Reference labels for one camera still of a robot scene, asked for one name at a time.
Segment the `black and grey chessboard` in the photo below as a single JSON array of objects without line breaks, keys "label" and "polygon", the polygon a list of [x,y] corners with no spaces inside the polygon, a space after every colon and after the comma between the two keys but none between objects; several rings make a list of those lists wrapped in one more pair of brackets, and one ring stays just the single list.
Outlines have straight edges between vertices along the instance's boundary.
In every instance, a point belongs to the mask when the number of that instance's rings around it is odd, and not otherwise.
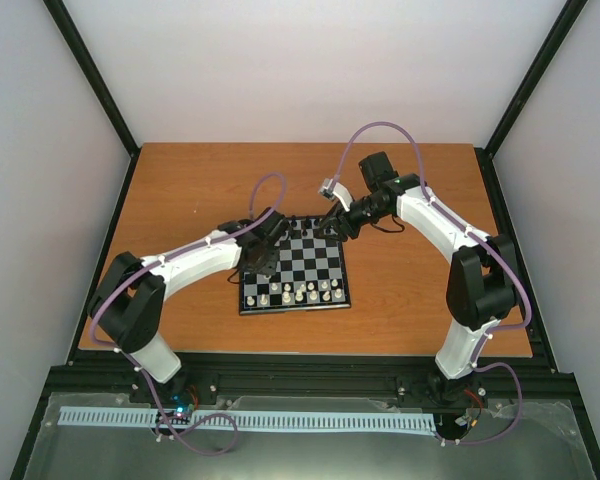
[{"label": "black and grey chessboard", "polygon": [[[316,229],[320,222],[317,216],[290,217],[288,219],[288,232],[277,241],[280,249],[280,259],[277,271],[274,275],[267,277],[263,275],[243,273],[239,282],[238,311],[241,315],[256,315],[266,313],[286,313],[290,311],[310,311],[345,309],[352,306],[349,292],[349,282],[346,272],[346,262],[343,245],[340,241],[317,238]],[[338,280],[339,287],[343,292],[341,299],[334,297],[337,288],[332,287],[332,280]],[[322,290],[320,285],[323,281],[329,283],[329,288]],[[318,293],[318,301],[311,302],[307,290],[307,283],[313,282]],[[272,292],[270,284],[277,283],[278,290]],[[282,294],[284,284],[291,285],[291,302],[284,304]],[[304,302],[297,303],[295,300],[297,286],[304,283]],[[328,302],[322,300],[325,291],[331,293]],[[260,304],[260,297],[268,296],[269,303],[266,306]],[[256,303],[248,306],[246,299],[252,296]]]}]

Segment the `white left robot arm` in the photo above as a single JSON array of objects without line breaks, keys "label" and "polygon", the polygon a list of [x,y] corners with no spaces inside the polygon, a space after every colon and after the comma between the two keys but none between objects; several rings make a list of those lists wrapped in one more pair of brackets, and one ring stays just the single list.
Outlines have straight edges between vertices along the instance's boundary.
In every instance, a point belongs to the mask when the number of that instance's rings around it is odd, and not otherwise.
[{"label": "white left robot arm", "polygon": [[204,238],[168,252],[117,255],[89,301],[89,334],[101,329],[109,339],[100,343],[127,355],[136,369],[146,372],[157,395],[170,403],[181,400],[188,378],[180,372],[180,358],[159,333],[164,303],[221,271],[273,274],[279,259],[276,243],[288,228],[283,214],[267,209],[254,220],[225,222]]}]

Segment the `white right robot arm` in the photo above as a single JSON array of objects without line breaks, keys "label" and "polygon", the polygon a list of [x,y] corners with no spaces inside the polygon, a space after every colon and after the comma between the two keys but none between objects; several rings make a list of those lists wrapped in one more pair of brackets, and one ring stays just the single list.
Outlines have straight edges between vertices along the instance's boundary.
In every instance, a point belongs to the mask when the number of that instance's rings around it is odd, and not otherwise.
[{"label": "white right robot arm", "polygon": [[435,356],[432,385],[443,390],[477,368],[485,343],[515,306],[527,310],[512,241],[473,228],[442,203],[416,174],[399,175],[379,152],[359,163],[368,195],[354,199],[338,177],[325,179],[320,193],[334,201],[319,229],[336,239],[355,239],[365,225],[391,216],[414,227],[450,265],[446,304],[452,321]]}]

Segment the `black aluminium frame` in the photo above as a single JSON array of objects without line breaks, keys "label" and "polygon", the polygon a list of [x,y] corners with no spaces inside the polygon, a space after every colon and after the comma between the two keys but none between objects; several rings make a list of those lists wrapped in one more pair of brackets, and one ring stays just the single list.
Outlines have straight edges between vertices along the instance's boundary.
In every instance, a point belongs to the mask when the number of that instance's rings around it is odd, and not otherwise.
[{"label": "black aluminium frame", "polygon": [[[496,228],[509,236],[515,234],[514,227],[493,161],[585,6],[583,1],[568,1],[564,4],[486,147],[475,149],[472,155],[480,170]],[[130,156],[101,249],[103,253],[108,253],[136,175],[142,149],[134,140],[65,3],[48,1],[45,7]],[[526,334],[531,341],[532,357],[509,361],[522,381],[523,396],[535,400],[570,401],[578,427],[576,433],[584,443],[587,461],[593,469],[594,477],[600,479],[600,448],[581,392],[574,375],[558,372],[544,320],[538,310],[533,312]],[[385,393],[388,399],[398,401],[399,394],[388,391],[389,386],[423,373],[432,363],[430,357],[416,356],[395,359],[309,354],[188,353],[185,356],[186,366],[194,367],[196,371],[207,374],[210,379],[219,381],[226,392],[258,397],[275,394],[291,399],[327,396],[352,399],[364,393]],[[73,343],[66,363],[50,370],[11,474],[12,478],[34,478],[38,474],[37,464],[42,459],[42,438],[46,432],[42,420],[49,411],[53,394],[119,393],[131,384],[130,376],[123,369],[122,362],[113,355],[95,351],[81,353],[78,345]]]}]

